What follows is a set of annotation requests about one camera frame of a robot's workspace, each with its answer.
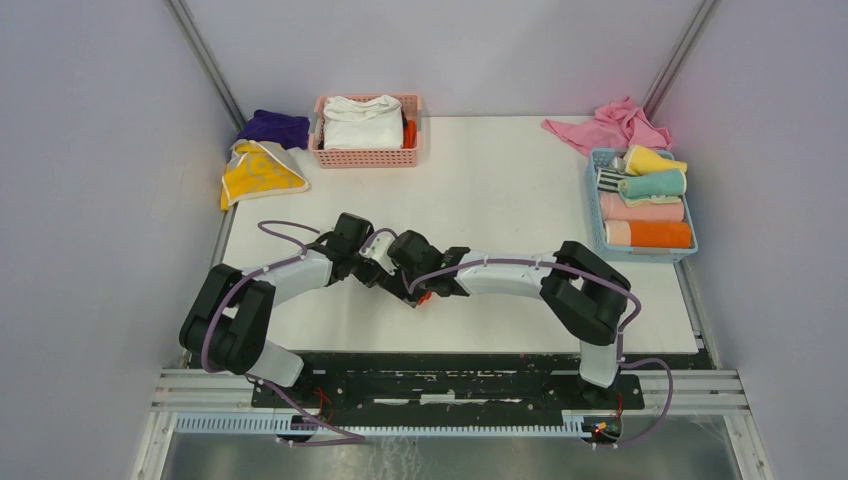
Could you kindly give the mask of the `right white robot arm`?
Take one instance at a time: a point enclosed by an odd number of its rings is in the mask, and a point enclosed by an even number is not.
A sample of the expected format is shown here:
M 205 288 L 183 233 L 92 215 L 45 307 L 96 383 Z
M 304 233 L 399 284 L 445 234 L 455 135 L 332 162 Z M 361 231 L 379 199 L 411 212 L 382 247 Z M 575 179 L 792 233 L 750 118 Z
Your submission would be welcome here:
M 412 302 L 441 297 L 511 295 L 542 301 L 580 343 L 577 392 L 591 408 L 618 393 L 623 329 L 641 311 L 630 282 L 576 241 L 553 252 L 490 255 L 468 247 L 438 250 L 414 231 L 379 235 L 363 255 L 398 282 Z

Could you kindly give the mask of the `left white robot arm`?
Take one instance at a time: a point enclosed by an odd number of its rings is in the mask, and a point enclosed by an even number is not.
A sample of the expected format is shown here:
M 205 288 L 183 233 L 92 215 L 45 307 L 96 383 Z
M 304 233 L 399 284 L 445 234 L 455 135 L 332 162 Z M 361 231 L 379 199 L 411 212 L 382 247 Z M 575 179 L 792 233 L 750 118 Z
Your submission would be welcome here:
M 179 343 L 197 356 L 210 373 L 227 371 L 276 384 L 278 396 L 293 407 L 313 397 L 313 378 L 303 373 L 299 355 L 268 340 L 272 311 L 306 292 L 329 287 L 348 276 L 393 274 L 388 256 L 396 239 L 391 229 L 377 229 L 361 217 L 341 214 L 328 232 L 304 243 L 287 241 L 295 253 L 254 269 L 226 264 L 207 274 L 179 332 Z

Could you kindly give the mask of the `orange red towel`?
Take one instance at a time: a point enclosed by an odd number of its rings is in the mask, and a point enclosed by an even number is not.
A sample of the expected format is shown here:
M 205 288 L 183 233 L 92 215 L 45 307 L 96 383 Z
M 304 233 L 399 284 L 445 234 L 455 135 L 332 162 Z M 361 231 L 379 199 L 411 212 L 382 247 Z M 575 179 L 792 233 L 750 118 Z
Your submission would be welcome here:
M 433 295 L 433 292 L 432 292 L 432 291 L 425 291 L 424 293 L 422 293 L 422 294 L 421 294 L 421 295 L 417 298 L 417 300 L 416 300 L 416 305 L 417 305 L 417 306 L 421 306 L 421 305 L 423 305 L 423 304 L 424 304 L 427 300 L 429 300 L 429 299 L 432 297 L 432 295 Z

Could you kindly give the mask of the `yellow green teal towel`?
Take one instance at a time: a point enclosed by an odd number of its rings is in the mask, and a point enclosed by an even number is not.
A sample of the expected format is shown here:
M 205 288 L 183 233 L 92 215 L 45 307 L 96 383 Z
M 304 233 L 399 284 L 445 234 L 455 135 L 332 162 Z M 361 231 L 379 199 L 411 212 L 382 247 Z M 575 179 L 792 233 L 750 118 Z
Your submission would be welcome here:
M 682 201 L 688 182 L 679 169 L 670 169 L 619 181 L 618 194 L 628 207 L 675 204 Z

